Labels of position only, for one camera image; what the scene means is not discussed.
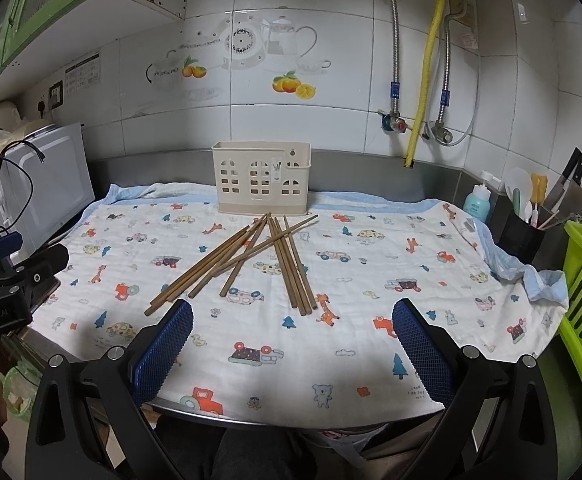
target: soap dispenser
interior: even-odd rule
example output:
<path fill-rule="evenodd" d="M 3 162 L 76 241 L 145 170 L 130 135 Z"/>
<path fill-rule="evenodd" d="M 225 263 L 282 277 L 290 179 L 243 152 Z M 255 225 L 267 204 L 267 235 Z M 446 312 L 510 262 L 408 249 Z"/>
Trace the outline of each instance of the soap dispenser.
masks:
<path fill-rule="evenodd" d="M 486 222 L 488 212 L 490 211 L 490 202 L 488 201 L 490 199 L 490 189 L 487 187 L 487 182 L 493 181 L 499 184 L 502 181 L 487 171 L 482 171 L 480 178 L 482 179 L 482 183 L 473 186 L 473 192 L 466 197 L 462 209 L 473 218 L 477 218 L 481 222 Z"/>

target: yellow hose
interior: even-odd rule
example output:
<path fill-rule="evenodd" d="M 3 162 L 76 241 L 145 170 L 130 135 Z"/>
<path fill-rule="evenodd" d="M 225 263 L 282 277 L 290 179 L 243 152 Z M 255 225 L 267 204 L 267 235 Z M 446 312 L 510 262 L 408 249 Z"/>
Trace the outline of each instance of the yellow hose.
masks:
<path fill-rule="evenodd" d="M 437 31 L 440 29 L 442 15 L 444 14 L 444 0 L 436 0 L 436 10 L 433 13 L 433 20 L 429 28 L 429 37 L 427 46 L 424 49 L 424 61 L 422 62 L 422 81 L 420 82 L 420 101 L 418 102 L 418 111 L 415 114 L 411 137 L 409 138 L 409 147 L 404 157 L 404 166 L 410 168 L 413 164 L 415 147 L 420 136 L 420 128 L 424 119 L 424 113 L 427 111 L 427 98 L 429 97 L 429 74 L 431 72 L 431 57 L 433 56 L 433 47 L 436 43 Z"/>

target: white appliance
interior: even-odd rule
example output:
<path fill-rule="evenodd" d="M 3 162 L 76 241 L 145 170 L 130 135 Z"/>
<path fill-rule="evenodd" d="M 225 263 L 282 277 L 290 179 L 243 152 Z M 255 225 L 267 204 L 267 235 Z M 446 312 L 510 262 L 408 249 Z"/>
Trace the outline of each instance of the white appliance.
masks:
<path fill-rule="evenodd" d="M 80 124 L 47 126 L 26 137 L 44 155 L 44 164 L 27 145 L 17 144 L 5 157 L 18 164 L 33 181 L 33 196 L 12 231 L 22 235 L 22 249 L 12 254 L 14 264 L 31 256 L 67 221 L 94 200 L 87 171 Z M 9 227 L 31 192 L 29 180 L 4 162 L 0 172 L 0 226 Z"/>

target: knife blade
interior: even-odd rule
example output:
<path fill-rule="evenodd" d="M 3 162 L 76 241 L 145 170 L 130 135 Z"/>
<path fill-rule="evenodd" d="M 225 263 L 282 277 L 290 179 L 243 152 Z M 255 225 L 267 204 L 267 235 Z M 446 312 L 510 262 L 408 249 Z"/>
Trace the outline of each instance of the knife blade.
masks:
<path fill-rule="evenodd" d="M 551 188 L 549 196 L 547 196 L 546 199 L 544 200 L 544 208 L 546 210 L 549 211 L 552 210 L 555 207 L 555 205 L 560 201 L 562 195 L 564 195 L 565 191 L 564 184 L 566 184 L 566 181 L 571 176 L 571 173 L 573 173 L 573 170 L 577 166 L 578 160 L 580 159 L 580 155 L 582 155 L 580 149 L 574 148 L 573 153 L 571 154 L 570 159 L 567 162 L 567 165 L 564 167 L 564 171 L 562 171 L 562 174 L 558 178 L 558 181 Z"/>
<path fill-rule="evenodd" d="M 582 184 L 582 155 L 578 159 L 573 178 L 560 203 L 560 216 L 563 217 L 571 213 L 582 214 L 582 187 L 580 184 Z"/>

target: person's leg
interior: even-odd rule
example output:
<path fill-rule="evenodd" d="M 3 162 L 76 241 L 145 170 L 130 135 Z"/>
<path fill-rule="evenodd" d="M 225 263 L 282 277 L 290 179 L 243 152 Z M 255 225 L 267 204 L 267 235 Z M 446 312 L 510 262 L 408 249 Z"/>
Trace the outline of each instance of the person's leg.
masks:
<path fill-rule="evenodd" d="M 162 415 L 155 434 L 186 480 L 209 480 L 223 428 Z"/>
<path fill-rule="evenodd" d="M 317 468 L 306 442 L 290 430 L 226 430 L 212 480 L 313 480 Z"/>

